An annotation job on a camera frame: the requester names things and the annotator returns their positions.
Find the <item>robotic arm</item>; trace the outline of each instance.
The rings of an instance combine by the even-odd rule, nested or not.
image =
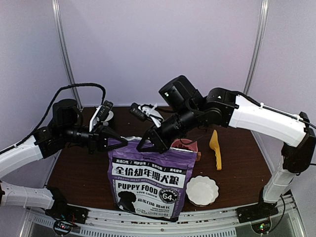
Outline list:
[[[304,112],[288,114],[258,103],[241,92],[223,88],[212,89],[202,97],[185,76],[173,79],[159,93],[174,113],[160,126],[153,125],[145,132],[137,147],[140,152],[163,153],[188,131],[211,124],[249,129],[284,142],[280,166],[262,189],[259,202],[237,210],[241,223],[275,214],[280,195],[295,175],[305,171],[311,163],[316,137],[309,127],[308,116]],[[130,112],[139,119],[145,114],[135,103]]]
[[[127,141],[112,129],[102,124],[113,107],[113,103],[105,101],[93,115],[90,126],[82,125],[83,118],[73,99],[61,100],[53,105],[53,119],[48,126],[37,129],[29,139],[13,149],[8,148],[0,152],[0,179],[8,173],[33,161],[47,158],[65,148],[71,142],[87,147],[93,154],[109,151],[126,146]],[[115,145],[108,145],[108,138],[119,141]],[[83,216],[87,216],[84,208],[67,205],[67,200],[58,189],[33,189],[8,184],[0,181],[0,206],[18,205],[23,207],[40,207],[54,218],[70,220],[73,215],[78,216],[76,222],[84,223]]]

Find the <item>metal corner post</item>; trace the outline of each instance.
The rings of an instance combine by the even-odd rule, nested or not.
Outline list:
[[[72,84],[75,84],[75,80],[74,80],[74,75],[73,75],[73,72],[72,72],[72,69],[70,66],[69,56],[68,56],[68,52],[67,52],[63,24],[62,24],[62,20],[61,20],[60,9],[59,9],[59,0],[52,0],[52,7],[53,7],[56,28],[57,28],[57,32],[58,32],[58,37],[59,37],[59,43],[60,43],[60,47],[61,47],[61,51],[62,51],[64,66],[66,69],[69,84],[72,85]],[[72,90],[72,93],[73,93],[75,100],[78,103],[79,109],[82,109],[82,103],[80,101],[77,88],[73,87],[73,88],[71,88],[71,90]]]
[[[246,85],[243,90],[244,94],[246,95],[249,93],[253,76],[255,74],[256,66],[259,59],[260,48],[262,45],[262,40],[265,33],[266,23],[267,23],[267,18],[268,18],[268,7],[269,7],[269,0],[262,0],[255,47],[252,54],[252,59],[250,63]]]

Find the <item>white wall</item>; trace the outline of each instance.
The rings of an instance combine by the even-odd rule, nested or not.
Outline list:
[[[68,84],[51,0],[0,0],[0,150],[26,136],[56,90]],[[58,99],[72,98],[64,92]],[[53,158],[5,176],[16,185],[41,188]],[[17,236],[24,209],[0,207],[0,236]]]
[[[266,32],[250,96],[316,123],[316,1],[270,1]],[[274,167],[282,142],[261,135]],[[308,236],[316,236],[316,168],[297,177],[292,191]]]
[[[115,105],[165,104],[158,90],[179,75],[203,95],[243,90],[261,1],[67,0],[60,9],[76,82],[104,85]],[[99,104],[87,91],[83,105]]]

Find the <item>puppy food bag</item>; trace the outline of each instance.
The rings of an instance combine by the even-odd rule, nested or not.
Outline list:
[[[115,204],[124,211],[177,221],[197,154],[171,148],[163,154],[140,153],[140,138],[109,152],[108,177]]]

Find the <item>yellow handle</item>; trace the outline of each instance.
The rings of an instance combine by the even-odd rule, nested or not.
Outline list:
[[[221,157],[221,151],[219,150],[219,147],[215,147],[215,156],[216,156],[216,168],[217,170],[222,170],[222,157]]]

